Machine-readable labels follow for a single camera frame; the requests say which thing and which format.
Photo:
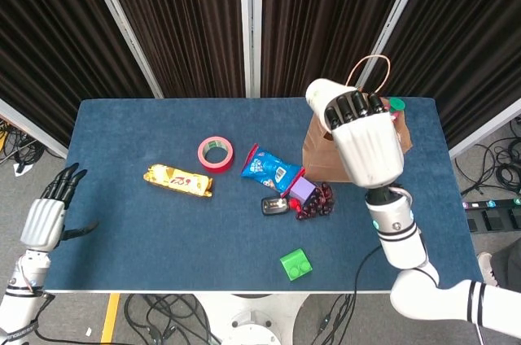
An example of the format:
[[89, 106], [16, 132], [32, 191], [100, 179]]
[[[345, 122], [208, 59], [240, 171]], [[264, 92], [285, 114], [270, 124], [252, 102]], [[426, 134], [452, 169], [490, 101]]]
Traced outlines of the dark red grape bunch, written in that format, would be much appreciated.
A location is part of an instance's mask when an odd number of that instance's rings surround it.
[[303, 221], [317, 216], [328, 216], [335, 205], [331, 186], [323, 182], [315, 186], [310, 196], [298, 207], [296, 219]]

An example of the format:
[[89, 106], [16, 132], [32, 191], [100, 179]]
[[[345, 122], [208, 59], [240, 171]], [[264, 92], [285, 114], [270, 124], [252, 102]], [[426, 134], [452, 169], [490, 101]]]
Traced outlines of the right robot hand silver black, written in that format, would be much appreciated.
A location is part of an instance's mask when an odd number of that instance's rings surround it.
[[390, 113], [377, 94], [342, 94], [325, 110], [333, 142], [350, 182], [367, 189], [393, 183], [404, 156]]

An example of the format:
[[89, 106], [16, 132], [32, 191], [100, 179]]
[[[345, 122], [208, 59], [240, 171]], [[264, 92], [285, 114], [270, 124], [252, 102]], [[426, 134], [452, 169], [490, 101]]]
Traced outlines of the gold biscuit packet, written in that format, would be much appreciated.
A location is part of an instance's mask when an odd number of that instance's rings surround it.
[[144, 173], [143, 179], [152, 185], [197, 197], [212, 197], [211, 177], [185, 172], [164, 164], [153, 164]]

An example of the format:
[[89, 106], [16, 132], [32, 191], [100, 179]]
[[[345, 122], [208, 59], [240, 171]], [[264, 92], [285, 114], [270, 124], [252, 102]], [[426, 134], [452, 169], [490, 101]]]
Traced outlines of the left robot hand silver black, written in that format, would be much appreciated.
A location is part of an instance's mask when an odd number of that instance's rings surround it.
[[33, 201], [20, 237], [28, 250], [51, 252], [62, 241], [86, 236], [99, 226], [98, 221], [93, 221], [78, 229], [65, 229], [77, 185], [87, 174], [86, 169], [78, 172], [78, 167], [79, 163], [74, 163], [60, 171], [40, 198]]

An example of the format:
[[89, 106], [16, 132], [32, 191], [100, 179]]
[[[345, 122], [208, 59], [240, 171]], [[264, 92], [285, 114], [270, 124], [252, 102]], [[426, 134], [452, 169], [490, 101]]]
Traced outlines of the green toy brick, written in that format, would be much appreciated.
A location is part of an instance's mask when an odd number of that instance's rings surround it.
[[313, 270], [308, 257], [301, 248], [281, 257], [280, 263], [291, 282]]

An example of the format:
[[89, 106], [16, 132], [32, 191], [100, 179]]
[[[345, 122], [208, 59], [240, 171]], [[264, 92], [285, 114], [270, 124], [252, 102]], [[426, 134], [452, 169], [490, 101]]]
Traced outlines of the white table pedestal base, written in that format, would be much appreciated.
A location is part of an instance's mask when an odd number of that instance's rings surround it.
[[221, 345], [293, 345], [296, 318], [309, 295], [204, 292], [195, 297]]

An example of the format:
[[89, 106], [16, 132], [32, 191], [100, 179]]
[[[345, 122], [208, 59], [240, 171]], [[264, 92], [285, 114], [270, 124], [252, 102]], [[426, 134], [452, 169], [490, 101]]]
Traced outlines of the white sneaker dark sole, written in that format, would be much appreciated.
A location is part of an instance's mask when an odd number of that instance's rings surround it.
[[498, 286], [498, 281], [492, 267], [491, 259], [492, 254], [486, 251], [477, 255], [478, 265], [484, 279], [484, 283], [490, 286]]

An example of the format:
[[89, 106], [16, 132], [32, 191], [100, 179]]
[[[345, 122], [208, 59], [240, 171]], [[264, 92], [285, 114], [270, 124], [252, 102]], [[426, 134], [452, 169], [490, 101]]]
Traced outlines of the dark pleated curtain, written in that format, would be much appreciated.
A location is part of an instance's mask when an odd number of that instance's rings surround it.
[[150, 98], [104, 0], [0, 0], [0, 99], [60, 144], [92, 98]]
[[436, 102], [449, 147], [521, 98], [521, 0], [409, 0], [382, 93]]
[[245, 95], [241, 0], [119, 0], [166, 98]]
[[315, 79], [348, 80], [374, 48], [395, 0], [263, 0], [264, 97], [304, 95]]

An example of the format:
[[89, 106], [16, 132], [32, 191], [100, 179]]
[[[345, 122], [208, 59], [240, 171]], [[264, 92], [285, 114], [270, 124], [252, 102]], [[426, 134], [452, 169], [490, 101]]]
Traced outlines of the brown paper bag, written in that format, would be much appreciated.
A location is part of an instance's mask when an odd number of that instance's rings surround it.
[[[372, 93], [365, 93], [358, 89], [365, 98], [370, 94], [377, 94], [386, 84], [388, 76], [385, 76], [377, 90]], [[380, 97], [387, 110], [387, 98]], [[405, 111], [396, 121], [393, 121], [397, 137], [399, 139], [403, 155], [412, 148], [409, 129], [405, 123]], [[322, 122], [313, 113], [308, 132], [306, 133], [302, 147], [302, 162], [306, 171], [306, 177], [314, 181], [328, 182], [350, 182], [344, 169], [343, 163], [337, 151], [329, 125]]]

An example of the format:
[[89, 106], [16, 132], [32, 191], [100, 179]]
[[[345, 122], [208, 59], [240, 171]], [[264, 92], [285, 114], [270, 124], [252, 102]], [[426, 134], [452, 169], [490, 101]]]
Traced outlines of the purple foam block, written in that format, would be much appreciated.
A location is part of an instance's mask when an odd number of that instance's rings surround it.
[[304, 204], [315, 189], [316, 185], [314, 183], [308, 181], [305, 177], [300, 177], [290, 188], [290, 196], [293, 199], [298, 199], [301, 204]]

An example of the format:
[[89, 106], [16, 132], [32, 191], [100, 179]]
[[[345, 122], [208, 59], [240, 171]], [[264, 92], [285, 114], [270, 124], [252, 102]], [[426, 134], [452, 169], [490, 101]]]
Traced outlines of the yellow floor tape strip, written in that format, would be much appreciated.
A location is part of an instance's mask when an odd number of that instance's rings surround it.
[[116, 324], [117, 312], [120, 302], [119, 293], [111, 293], [107, 301], [107, 309], [103, 323], [101, 334], [101, 343], [110, 343], [113, 338], [114, 328]]

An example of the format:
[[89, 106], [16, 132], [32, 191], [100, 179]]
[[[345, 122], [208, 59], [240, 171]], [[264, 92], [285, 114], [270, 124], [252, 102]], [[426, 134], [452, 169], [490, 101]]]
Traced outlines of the blue snack bag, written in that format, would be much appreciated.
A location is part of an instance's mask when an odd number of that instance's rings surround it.
[[281, 197], [288, 195], [291, 187], [305, 174], [301, 165], [291, 164], [254, 144], [241, 171], [241, 177], [253, 179], [275, 190]]

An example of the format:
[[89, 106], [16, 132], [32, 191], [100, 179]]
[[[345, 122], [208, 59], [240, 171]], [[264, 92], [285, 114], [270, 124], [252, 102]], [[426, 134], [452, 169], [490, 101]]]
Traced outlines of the person grey trousers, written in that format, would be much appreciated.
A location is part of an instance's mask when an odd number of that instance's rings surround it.
[[521, 238], [493, 253], [491, 267], [499, 287], [521, 293]]

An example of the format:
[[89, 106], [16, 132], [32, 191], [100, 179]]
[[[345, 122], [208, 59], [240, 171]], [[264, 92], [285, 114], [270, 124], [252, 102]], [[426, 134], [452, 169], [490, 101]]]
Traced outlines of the red tape roll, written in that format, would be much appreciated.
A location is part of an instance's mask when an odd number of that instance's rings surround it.
[[[225, 158], [213, 163], [207, 160], [206, 155], [210, 150], [220, 148], [225, 151]], [[213, 136], [205, 138], [198, 148], [198, 159], [202, 166], [209, 172], [223, 173], [229, 170], [234, 162], [234, 148], [226, 138]]]

